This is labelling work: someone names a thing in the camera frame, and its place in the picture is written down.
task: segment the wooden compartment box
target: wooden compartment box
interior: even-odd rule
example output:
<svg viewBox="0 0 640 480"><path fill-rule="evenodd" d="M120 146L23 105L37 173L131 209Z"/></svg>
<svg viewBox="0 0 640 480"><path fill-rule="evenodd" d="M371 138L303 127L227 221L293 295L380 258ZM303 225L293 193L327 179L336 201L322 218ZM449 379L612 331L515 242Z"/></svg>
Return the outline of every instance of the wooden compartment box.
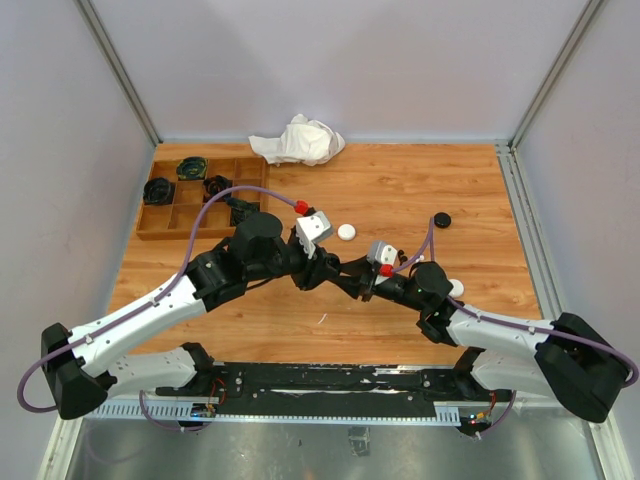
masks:
<svg viewBox="0 0 640 480"><path fill-rule="evenodd" d="M136 234L142 240L171 240L189 238L191 228L204 206L204 180L179 180L176 167L182 159L156 160L151 167L149 180L165 177L175 185L171 205L141 205ZM267 185L268 165L263 158L207 158L205 178L222 175L236 185ZM267 211L268 195L250 190L233 192L233 197L259 204L260 211ZM224 201L209 207L198 229L198 238L220 238L233 235L231 209Z"/></svg>

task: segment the red cap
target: red cap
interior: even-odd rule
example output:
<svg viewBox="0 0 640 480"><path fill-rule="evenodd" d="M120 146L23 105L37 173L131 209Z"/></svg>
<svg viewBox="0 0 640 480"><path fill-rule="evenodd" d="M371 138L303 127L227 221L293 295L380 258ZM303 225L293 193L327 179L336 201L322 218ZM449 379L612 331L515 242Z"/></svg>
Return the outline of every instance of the red cap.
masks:
<svg viewBox="0 0 640 480"><path fill-rule="evenodd" d="M305 213L307 213L307 210L309 210L309 204L304 200L298 200L296 202L296 206L293 207L293 209L296 211L296 213L304 215Z"/></svg>
<svg viewBox="0 0 640 480"><path fill-rule="evenodd" d="M378 271L378 275L382 275L383 277L392 277L393 276L393 272L391 271L393 269L393 265L382 265L380 267L380 270Z"/></svg>

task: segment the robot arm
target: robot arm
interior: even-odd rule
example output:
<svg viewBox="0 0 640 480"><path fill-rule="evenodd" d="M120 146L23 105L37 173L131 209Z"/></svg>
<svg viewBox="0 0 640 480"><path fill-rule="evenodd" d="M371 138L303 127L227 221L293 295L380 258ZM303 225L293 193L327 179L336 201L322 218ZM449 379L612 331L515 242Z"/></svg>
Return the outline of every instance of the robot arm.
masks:
<svg viewBox="0 0 640 480"><path fill-rule="evenodd" d="M147 296L71 332L60 324L47 328L42 334L43 355L86 340L43 367L61 417L82 416L107 398L125 393L156 387L180 392L198 382L211 385L212 362L199 344L167 353L127 353L179 322L244 295L251 281L285 275L301 290L329 281L354 299L377 296L420 312L417 325L429 340L469 347L454 369L457 388L467 398L487 390L523 390L555 397L578 416L602 422L628 376L627 366L611 355L527 331L530 326L562 329L604 343L579 317L563 314L557 321L531 321L493 315L524 330L481 321L478 310L449 301L452 286L435 262L415 264L409 276L393 273L390 265L397 251L375 242L366 256L342 264L318 245L332 233L322 212L311 210L299 218L286 243L281 233L276 217L256 213L232 238L196 256L177 283L171 278ZM172 283L171 292L160 298ZM149 302L152 306L146 310L117 323ZM112 322L112 329L92 337Z"/></svg>

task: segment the metal frame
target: metal frame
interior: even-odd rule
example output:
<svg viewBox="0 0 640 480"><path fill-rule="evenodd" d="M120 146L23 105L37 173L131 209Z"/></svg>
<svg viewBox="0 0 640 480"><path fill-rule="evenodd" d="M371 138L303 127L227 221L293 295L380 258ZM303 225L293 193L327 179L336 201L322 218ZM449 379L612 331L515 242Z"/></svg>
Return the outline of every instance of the metal frame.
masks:
<svg viewBox="0 0 640 480"><path fill-rule="evenodd" d="M129 102L133 113L138 118L140 126L146 133L147 137L149 137L149 141L153 144L154 147L156 147L159 143L162 143L160 134L158 133L156 127L153 125L153 121L147 113L147 110L145 109L142 100L138 95L138 92L129 79L129 75L127 74L122 61L120 60L120 57L118 56L118 53L116 52L116 49L113 46L109 35L107 34L102 20L100 20L100 16L98 15L97 10L93 6L91 0L73 1L78 7L78 11L86 22L89 31L93 35L98 48L104 55L104 58L111 68L113 75L116 77L116 80L120 85L120 88L122 89L122 93L124 93L124 96L127 98L127 101Z"/></svg>
<svg viewBox="0 0 640 480"><path fill-rule="evenodd" d="M589 0L587 2L515 129L513 138L497 143L495 146L539 307L543 316L548 318L557 317L562 311L561 292L554 280L555 275L549 261L548 247L544 243L535 209L529 200L526 179L519 168L521 159L518 157L517 147L526 137L562 73L607 2L608 0ZM92 1L74 0L74 3L150 142L154 147L162 143L162 139L131 82ZM536 403L535 398L519 398L519 401L523 404L526 403L530 408L549 408L552 406L548 401L538 405L539 401ZM59 479L66 476L81 424L82 419L57 420L37 477L39 480ZM632 480L634 478L633 472L614 414L611 413L607 422L602 425L592 425L585 422L584 430L588 434L587 441L592 444L598 455L605 477L610 480Z"/></svg>
<svg viewBox="0 0 640 480"><path fill-rule="evenodd" d="M549 69L549 72L540 85L540 88L538 88L538 91L533 96L533 100L529 104L529 107L522 117L522 120L520 120L515 134L509 142L509 145L511 147L518 148L518 146L522 143L522 140L527 135L529 128L533 124L533 121L538 116L540 109L549 98L549 94L556 86L562 73L565 71L576 50L584 40L589 27L593 24L595 19L602 11L602 8L608 1L609 0L589 0L585 5L584 9L580 13L580 16L578 17L578 20L573 25L569 37L564 42L564 45L560 49L558 56L551 65L551 68Z"/></svg>
<svg viewBox="0 0 640 480"><path fill-rule="evenodd" d="M548 246L544 242L535 208L530 201L526 177L519 167L521 160L517 150L509 148L506 144L496 145L496 155L502 168L507 195L540 311L547 318L556 318L562 312L565 302L556 286L556 275L549 260ZM633 480L635 477L614 412L611 412L607 421L601 425L584 423L585 436L598 455L605 478Z"/></svg>

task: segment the metal floor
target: metal floor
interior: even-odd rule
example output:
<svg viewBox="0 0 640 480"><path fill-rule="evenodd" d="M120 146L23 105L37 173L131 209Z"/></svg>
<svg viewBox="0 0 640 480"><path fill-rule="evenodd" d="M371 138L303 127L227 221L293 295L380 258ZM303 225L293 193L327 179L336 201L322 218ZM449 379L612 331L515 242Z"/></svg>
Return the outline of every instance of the metal floor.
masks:
<svg viewBox="0 0 640 480"><path fill-rule="evenodd" d="M556 409L516 409L483 441L453 427L371 426L369 447L354 455L345 425L214 423L180 434L85 420L67 480L604 478L588 427Z"/></svg>

